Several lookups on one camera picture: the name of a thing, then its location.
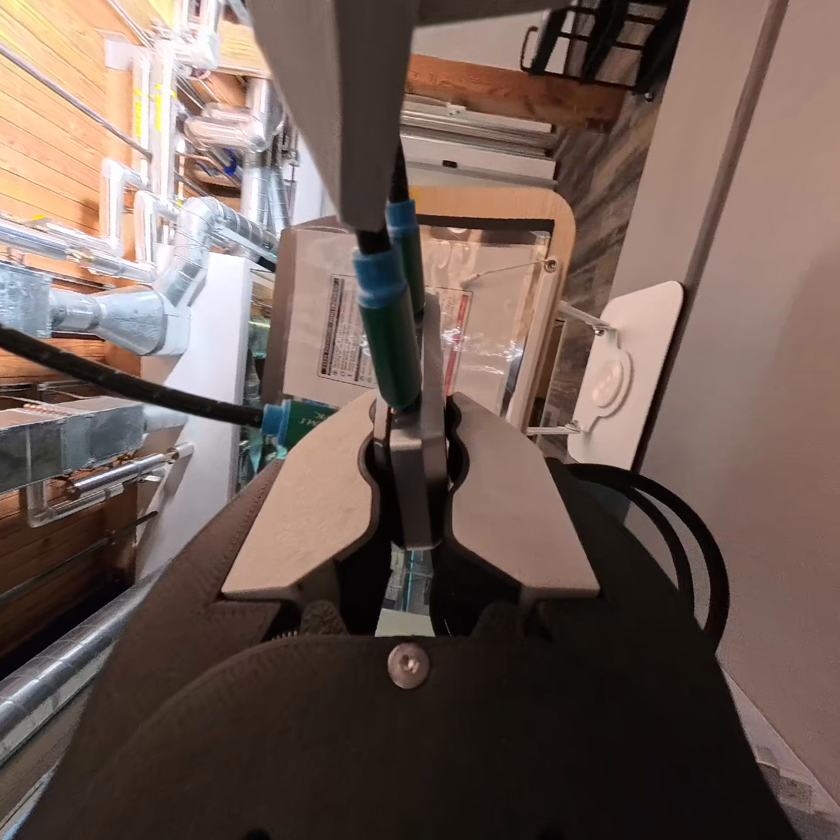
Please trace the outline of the silver insulated pipe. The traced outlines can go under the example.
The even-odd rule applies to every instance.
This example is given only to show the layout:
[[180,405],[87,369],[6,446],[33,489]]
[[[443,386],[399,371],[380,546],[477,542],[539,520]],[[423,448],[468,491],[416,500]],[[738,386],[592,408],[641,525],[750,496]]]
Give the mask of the silver insulated pipe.
[[134,610],[164,571],[162,566],[145,575],[2,680],[2,765],[96,678]]

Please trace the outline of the grey hdmi switch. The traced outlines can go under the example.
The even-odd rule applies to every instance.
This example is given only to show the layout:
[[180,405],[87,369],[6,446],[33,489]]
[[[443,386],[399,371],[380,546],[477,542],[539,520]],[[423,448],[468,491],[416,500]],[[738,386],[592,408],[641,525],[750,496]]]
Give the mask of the grey hdmi switch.
[[392,540],[408,551],[431,550],[443,538],[448,494],[444,352],[438,298],[425,296],[418,405],[394,413],[381,395],[371,409],[375,476]]

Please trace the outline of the wooden sign board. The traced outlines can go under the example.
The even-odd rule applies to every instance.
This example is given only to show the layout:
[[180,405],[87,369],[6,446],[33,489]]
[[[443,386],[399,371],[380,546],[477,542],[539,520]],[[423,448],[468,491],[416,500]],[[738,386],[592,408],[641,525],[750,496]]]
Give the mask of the wooden sign board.
[[542,272],[537,281],[534,324],[524,342],[520,368],[524,394],[512,397],[509,412],[510,421],[524,429],[536,402],[547,394],[543,379],[552,374],[557,350],[554,322],[577,234],[571,206],[558,193],[536,186],[414,185],[410,194],[419,216],[493,220],[504,225],[532,222],[538,228],[551,228],[547,259],[556,266]]

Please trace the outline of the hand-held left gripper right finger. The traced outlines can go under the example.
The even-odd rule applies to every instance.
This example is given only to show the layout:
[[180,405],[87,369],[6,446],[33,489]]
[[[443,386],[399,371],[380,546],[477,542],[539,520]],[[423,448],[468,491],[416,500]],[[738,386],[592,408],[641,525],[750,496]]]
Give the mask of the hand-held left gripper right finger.
[[599,582],[547,462],[517,427],[464,393],[450,398],[450,491],[444,546],[518,589],[520,599],[592,598]]

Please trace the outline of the silver ventilation duct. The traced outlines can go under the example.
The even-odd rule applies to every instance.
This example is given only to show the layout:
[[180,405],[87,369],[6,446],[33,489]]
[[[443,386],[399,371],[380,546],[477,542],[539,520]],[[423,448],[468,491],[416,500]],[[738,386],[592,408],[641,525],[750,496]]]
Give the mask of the silver ventilation duct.
[[2,266],[1,323],[36,339],[53,329],[92,334],[141,356],[180,356],[192,330],[192,306],[201,293],[212,247],[234,245],[255,258],[276,260],[279,232],[213,197],[193,197],[175,219],[172,249],[163,266],[129,262],[85,250],[56,234],[2,222],[4,245],[33,245],[47,257],[76,256],[103,275],[141,280],[138,286],[82,293],[53,285],[44,271]]

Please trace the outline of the laminated instruction sheet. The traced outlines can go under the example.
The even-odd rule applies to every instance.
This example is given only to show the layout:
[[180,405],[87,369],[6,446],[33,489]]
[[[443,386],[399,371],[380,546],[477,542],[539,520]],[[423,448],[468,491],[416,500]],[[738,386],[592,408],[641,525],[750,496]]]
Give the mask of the laminated instruction sheet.
[[[550,257],[550,224],[532,219],[422,215],[426,291],[438,299],[446,394],[462,392],[521,427],[529,412],[537,340],[548,317],[558,263]],[[337,224],[299,229],[294,280],[266,374],[281,393],[344,406],[375,373],[357,302],[354,236]]]

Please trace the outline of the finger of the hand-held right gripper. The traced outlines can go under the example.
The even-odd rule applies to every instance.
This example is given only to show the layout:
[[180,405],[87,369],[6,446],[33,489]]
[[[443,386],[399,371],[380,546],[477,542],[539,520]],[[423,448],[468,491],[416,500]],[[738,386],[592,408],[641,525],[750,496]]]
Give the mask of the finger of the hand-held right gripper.
[[253,1],[255,39],[340,218],[385,225],[418,2]]
[[421,1],[420,28],[553,11],[567,1]]

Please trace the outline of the rectangular metal duct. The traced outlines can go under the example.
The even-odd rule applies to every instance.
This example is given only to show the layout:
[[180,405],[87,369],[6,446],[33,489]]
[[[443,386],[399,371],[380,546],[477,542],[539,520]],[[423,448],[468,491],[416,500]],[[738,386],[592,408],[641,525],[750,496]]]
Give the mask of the rectangular metal duct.
[[96,396],[1,412],[1,493],[98,467],[138,450],[148,434],[183,427],[170,408]]

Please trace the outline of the white stand base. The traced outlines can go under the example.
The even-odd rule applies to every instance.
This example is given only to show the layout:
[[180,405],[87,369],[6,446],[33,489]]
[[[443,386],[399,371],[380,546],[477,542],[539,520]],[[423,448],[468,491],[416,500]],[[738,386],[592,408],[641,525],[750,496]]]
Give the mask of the white stand base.
[[615,297],[600,317],[561,304],[594,334],[567,442],[575,462],[633,466],[683,302],[667,281]]

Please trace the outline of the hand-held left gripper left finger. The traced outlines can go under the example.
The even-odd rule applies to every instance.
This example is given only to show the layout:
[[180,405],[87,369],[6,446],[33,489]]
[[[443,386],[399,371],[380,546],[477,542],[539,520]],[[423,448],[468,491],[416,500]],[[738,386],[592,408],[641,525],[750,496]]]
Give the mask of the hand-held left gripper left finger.
[[229,601],[382,601],[391,545],[366,468],[377,393],[318,425],[286,457],[222,585]]

